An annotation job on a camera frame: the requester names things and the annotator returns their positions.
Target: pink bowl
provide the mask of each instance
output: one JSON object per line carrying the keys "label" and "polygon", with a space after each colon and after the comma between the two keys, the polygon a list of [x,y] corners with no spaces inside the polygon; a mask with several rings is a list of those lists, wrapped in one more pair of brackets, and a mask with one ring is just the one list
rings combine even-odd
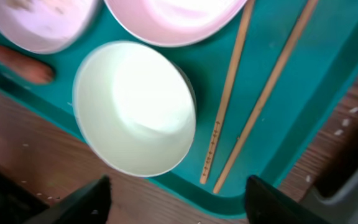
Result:
{"label": "pink bowl", "polygon": [[104,0],[132,35],[161,47],[194,44],[224,27],[247,0]]}

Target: bowl rim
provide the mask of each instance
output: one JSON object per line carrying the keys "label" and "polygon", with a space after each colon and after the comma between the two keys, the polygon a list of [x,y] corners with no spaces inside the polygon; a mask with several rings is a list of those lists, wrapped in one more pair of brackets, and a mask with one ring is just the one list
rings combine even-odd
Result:
{"label": "bowl rim", "polygon": [[41,49],[41,50],[32,50],[27,47],[24,47],[20,44],[18,44],[16,41],[13,41],[11,37],[6,35],[6,32],[4,31],[4,28],[2,28],[3,25],[0,25],[0,33],[10,42],[12,42],[14,45],[35,54],[54,54],[61,52],[62,50],[67,49],[71,44],[76,42],[81,35],[84,34],[85,30],[90,26],[92,19],[95,17],[96,12],[101,5],[101,0],[92,0],[91,7],[89,8],[89,13],[86,15],[86,17],[83,20],[82,25],[78,29],[78,31],[71,36],[69,39],[67,39],[62,45],[58,45],[57,47],[51,47],[47,49]]}
{"label": "bowl rim", "polygon": [[173,43],[173,44],[163,44],[154,40],[149,40],[146,38],[143,38],[139,35],[137,35],[136,33],[134,33],[133,31],[131,31],[130,29],[128,29],[119,19],[118,17],[115,15],[111,4],[109,3],[112,0],[104,0],[105,5],[107,6],[107,8],[109,9],[110,13],[112,14],[112,16],[114,16],[114,18],[117,20],[117,22],[130,34],[132,34],[134,37],[138,38],[139,40],[146,42],[148,44],[154,45],[154,46],[158,46],[158,47],[184,47],[184,46],[188,46],[188,45],[192,45],[195,43],[198,43],[202,40],[207,39],[208,37],[211,37],[212,35],[214,35],[215,33],[217,33],[219,30],[221,30],[224,26],[226,26],[230,21],[233,20],[234,16],[236,16],[239,11],[244,7],[244,5],[246,4],[246,2],[248,0],[238,0],[238,1],[242,1],[241,3],[241,7],[238,7],[234,13],[232,13],[229,17],[227,17],[227,19],[225,21],[223,21],[219,26],[216,26],[215,29],[212,29],[210,32],[208,32],[205,35],[201,35],[198,38],[195,38],[193,40],[187,40],[187,41],[182,41],[182,42],[177,42],[177,43]]}
{"label": "bowl rim", "polygon": [[[156,173],[156,174],[135,174],[133,172],[129,172],[129,171],[126,171],[126,170],[123,170],[121,168],[119,168],[118,166],[114,165],[113,163],[109,162],[107,159],[104,158],[104,156],[101,155],[101,153],[99,153],[99,151],[96,149],[96,147],[94,147],[94,144],[92,143],[92,141],[89,139],[86,131],[85,131],[85,128],[83,127],[83,125],[81,124],[81,121],[80,121],[80,117],[78,115],[78,107],[77,107],[77,101],[78,101],[78,98],[76,97],[78,94],[77,92],[79,92],[79,82],[80,82],[80,79],[81,79],[81,76],[83,75],[82,73],[82,70],[84,69],[85,66],[87,66],[87,64],[89,63],[89,60],[92,59],[97,53],[99,53],[102,49],[106,48],[106,47],[109,47],[109,46],[112,46],[112,45],[117,45],[117,44],[136,44],[136,45],[140,45],[140,46],[143,46],[143,47],[147,47],[148,49],[158,53],[162,59],[166,60],[174,70],[177,71],[177,75],[182,79],[182,81],[184,82],[184,84],[187,86],[187,92],[190,96],[190,99],[192,101],[192,107],[191,107],[191,113],[192,113],[192,116],[194,117],[194,126],[192,127],[192,129],[194,130],[194,135],[193,135],[193,139],[191,140],[190,142],[190,145],[188,147],[188,149],[186,150],[186,153],[183,155],[183,157],[178,160],[178,162],[172,166],[171,168],[163,171],[163,172],[159,172],[159,173]],[[137,43],[137,42],[133,42],[133,41],[128,41],[128,40],[117,40],[117,41],[112,41],[112,42],[107,42],[105,44],[102,44],[98,47],[96,47],[95,49],[93,49],[84,59],[83,61],[81,62],[80,66],[78,67],[77,69],[77,72],[75,74],[75,77],[74,77],[74,82],[73,82],[73,93],[72,93],[72,104],[73,104],[73,111],[74,111],[74,117],[75,117],[75,120],[76,120],[76,123],[80,129],[80,133],[81,135],[84,137],[84,140],[85,142],[90,146],[90,148],[92,149],[92,151],[104,162],[106,163],[109,167],[113,168],[113,169],[116,169],[118,170],[119,172],[122,172],[124,174],[127,174],[127,175],[131,175],[133,177],[155,177],[155,176],[158,176],[158,175],[162,175],[162,174],[165,174],[167,172],[170,172],[171,170],[173,170],[174,168],[176,168],[176,166],[178,166],[182,160],[187,156],[187,154],[189,153],[190,151],[190,148],[191,146],[193,145],[193,142],[194,142],[194,137],[195,137],[195,134],[196,134],[196,122],[197,122],[197,117],[196,117],[196,101],[195,101],[195,96],[192,95],[192,92],[191,90],[193,89],[193,87],[189,84],[188,82],[186,82],[185,80],[185,77],[183,77],[183,75],[180,73],[179,69],[177,69],[175,67],[175,65],[173,63],[171,63],[171,61],[169,61],[165,56],[163,56],[160,52],[154,50],[153,48],[145,45],[145,44],[141,44],[141,43]]]}

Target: tray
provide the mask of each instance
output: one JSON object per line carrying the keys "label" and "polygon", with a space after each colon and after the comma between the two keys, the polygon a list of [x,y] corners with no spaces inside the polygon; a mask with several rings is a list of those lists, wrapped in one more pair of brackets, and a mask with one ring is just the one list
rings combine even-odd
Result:
{"label": "tray", "polygon": [[[306,0],[257,0],[209,180],[200,175],[213,130],[231,52],[237,15],[221,31],[188,47],[154,47],[188,75],[197,98],[197,131],[183,162],[149,179],[192,206],[219,218],[243,218],[246,179],[257,174],[278,186],[358,74],[358,1],[320,0],[248,141],[218,195],[218,175],[273,69]],[[0,90],[70,134],[84,140],[71,107],[76,69],[95,47],[113,40],[139,42],[105,6],[87,33],[68,49],[34,55],[0,34],[0,44],[53,66],[47,86],[27,83],[0,64]]]}

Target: debris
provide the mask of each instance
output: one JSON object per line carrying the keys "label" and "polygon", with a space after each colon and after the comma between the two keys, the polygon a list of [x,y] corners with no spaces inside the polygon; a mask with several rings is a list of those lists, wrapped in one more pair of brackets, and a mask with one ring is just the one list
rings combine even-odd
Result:
{"label": "debris", "polygon": [[348,127],[348,125],[351,123],[351,120],[349,118],[345,118],[342,121],[342,126]]}
{"label": "debris", "polygon": [[334,133],[336,136],[340,136],[341,134],[343,134],[343,130],[342,129],[338,129],[336,130],[336,132]]}
{"label": "debris", "polygon": [[358,106],[356,106],[355,108],[352,108],[349,110],[350,113],[356,113],[358,112]]}

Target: carrot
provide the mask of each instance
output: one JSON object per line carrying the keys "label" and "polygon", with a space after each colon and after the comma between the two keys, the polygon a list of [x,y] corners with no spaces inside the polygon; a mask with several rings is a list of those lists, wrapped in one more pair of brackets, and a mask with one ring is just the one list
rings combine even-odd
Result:
{"label": "carrot", "polygon": [[54,77],[53,70],[48,65],[1,45],[0,62],[18,76],[34,84],[48,84]]}

